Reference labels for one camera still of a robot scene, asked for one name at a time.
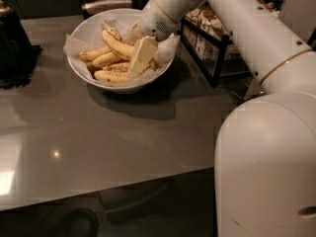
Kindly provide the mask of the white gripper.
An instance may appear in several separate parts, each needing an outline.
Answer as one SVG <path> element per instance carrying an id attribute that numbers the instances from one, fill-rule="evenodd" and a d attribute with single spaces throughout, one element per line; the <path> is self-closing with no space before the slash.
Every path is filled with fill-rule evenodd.
<path id="1" fill-rule="evenodd" d="M 135 21 L 122 37 L 125 43 L 134 45 L 127 70 L 130 77 L 138 77 L 145 71 L 158 50 L 157 40 L 166 40 L 177 26 L 154 0 L 146 4 L 139 21 Z"/>

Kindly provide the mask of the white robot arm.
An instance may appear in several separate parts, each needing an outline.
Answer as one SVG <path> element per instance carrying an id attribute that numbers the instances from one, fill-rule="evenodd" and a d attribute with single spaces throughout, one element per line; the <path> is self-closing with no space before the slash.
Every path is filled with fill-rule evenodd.
<path id="1" fill-rule="evenodd" d="M 149 0 L 140 30 L 165 40 L 202 2 L 264 91 L 217 136 L 218 237 L 316 237 L 316 53 L 257 0 Z"/>

